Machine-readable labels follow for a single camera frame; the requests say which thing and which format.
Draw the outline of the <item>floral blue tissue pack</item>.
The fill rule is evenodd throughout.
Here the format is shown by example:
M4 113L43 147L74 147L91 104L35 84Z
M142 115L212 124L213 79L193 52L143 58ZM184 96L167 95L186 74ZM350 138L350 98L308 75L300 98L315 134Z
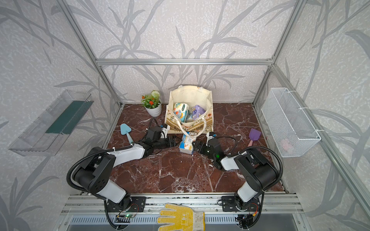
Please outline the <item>floral blue tissue pack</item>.
M192 155L194 153L193 142L197 138L192 138L183 134L182 141L179 144L179 151L181 153Z

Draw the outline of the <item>purple tissue pack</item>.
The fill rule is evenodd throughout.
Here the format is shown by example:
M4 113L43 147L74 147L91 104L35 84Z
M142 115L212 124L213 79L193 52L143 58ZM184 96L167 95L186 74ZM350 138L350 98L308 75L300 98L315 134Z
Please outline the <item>purple tissue pack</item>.
M197 120L201 115L203 115L205 113L205 109L202 108L201 106L199 105L195 105L194 107L192 107L192 112L191 112L191 119L193 121Z

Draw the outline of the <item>elephant print tissue pack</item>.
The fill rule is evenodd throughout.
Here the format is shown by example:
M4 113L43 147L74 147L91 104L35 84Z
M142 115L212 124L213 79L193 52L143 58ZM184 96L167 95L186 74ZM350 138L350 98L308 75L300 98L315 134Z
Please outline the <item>elephant print tissue pack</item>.
M185 103L175 103L173 113L180 119L181 122L186 122L189 116L189 105Z

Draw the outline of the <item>cream floral canvas bag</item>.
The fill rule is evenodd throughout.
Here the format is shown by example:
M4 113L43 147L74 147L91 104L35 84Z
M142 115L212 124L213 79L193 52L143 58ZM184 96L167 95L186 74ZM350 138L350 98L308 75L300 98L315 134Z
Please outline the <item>cream floral canvas bag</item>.
M175 103L189 105L189 115L192 107L199 105L205 113L193 122L181 122L173 113ZM180 86L170 92L169 102L166 106L165 124L169 125L169 134L184 134L196 138L202 134L214 131L214 106L212 91L197 86Z

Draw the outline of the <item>light blue tissue pack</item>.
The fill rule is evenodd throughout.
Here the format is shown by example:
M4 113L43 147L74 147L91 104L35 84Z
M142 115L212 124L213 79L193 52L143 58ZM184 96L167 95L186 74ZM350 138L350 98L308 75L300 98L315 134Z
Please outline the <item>light blue tissue pack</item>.
M189 123L189 122L193 122L193 118L192 118L192 115L189 115L186 119L186 122Z

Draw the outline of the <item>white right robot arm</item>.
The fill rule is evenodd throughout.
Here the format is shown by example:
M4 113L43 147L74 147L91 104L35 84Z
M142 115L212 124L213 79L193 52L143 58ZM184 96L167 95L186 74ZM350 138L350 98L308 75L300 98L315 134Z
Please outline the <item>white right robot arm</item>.
M224 211L247 211L251 204L257 209L262 206L259 196L276 185L283 175L283 162L272 150L263 146L249 146L233 155L225 155L219 138L211 138L206 143L194 141L194 151L206 156L220 171L239 170L245 183L234 193L229 203L231 208Z

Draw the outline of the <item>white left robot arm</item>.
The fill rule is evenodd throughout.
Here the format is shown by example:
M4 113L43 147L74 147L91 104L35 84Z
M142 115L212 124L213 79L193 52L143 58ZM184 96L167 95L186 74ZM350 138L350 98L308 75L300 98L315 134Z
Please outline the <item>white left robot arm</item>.
M176 139L175 135L168 135L166 129L159 126L148 129L141 140L129 146L119 149L95 147L69 169L66 181L76 190L88 192L106 203L114 203L125 210L132 204L131 195L110 180L113 168L146 158L155 150L176 147Z

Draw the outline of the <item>light blue toy spatula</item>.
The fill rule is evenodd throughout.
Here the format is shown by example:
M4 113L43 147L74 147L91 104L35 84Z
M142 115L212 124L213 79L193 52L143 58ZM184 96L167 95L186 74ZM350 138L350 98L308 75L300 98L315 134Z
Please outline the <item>light blue toy spatula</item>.
M134 141L133 141L132 137L130 136L131 131L132 131L132 129L127 124L123 123L123 124L120 125L121 135L126 135L129 143L134 144Z

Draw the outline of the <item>potted plant red flowers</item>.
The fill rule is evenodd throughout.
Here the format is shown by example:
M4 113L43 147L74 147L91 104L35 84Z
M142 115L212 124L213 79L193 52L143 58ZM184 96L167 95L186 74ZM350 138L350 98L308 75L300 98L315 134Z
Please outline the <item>potted plant red flowers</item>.
M161 94L157 90L143 95L141 100L142 106L152 117L158 117L161 114Z

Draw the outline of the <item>purple toy spatula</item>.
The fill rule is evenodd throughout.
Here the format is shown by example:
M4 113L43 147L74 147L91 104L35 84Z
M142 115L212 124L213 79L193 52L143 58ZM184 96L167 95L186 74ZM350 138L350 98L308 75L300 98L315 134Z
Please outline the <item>purple toy spatula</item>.
M262 132L261 131L258 131L256 129L251 129L250 132L249 132L249 144L248 144L248 147L252 147L253 146L253 143L255 141L258 141L259 138L261 137L261 134Z

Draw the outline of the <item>yellow knit work glove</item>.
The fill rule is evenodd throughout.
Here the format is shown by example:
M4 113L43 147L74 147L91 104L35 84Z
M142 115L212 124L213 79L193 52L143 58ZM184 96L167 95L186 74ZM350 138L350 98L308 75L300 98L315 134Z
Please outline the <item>yellow knit work glove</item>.
M195 212L192 208L166 203L160 211L157 223L158 231L205 231L204 212Z

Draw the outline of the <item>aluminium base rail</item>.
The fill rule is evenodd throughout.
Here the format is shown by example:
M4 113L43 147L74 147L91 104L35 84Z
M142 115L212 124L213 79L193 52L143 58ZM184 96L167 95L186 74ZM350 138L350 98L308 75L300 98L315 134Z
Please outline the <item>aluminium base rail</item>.
M134 194L121 210L92 195L67 200L56 231L156 231L158 228L206 231L309 231L310 225L294 194L266 193L243 210L232 193Z

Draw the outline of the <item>clear plastic wall shelf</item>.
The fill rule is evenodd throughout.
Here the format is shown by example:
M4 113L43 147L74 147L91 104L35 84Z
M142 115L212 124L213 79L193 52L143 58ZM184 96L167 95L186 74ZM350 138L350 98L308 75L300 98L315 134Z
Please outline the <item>clear plastic wall shelf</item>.
M23 157L55 156L93 103L90 93L65 90L8 149Z

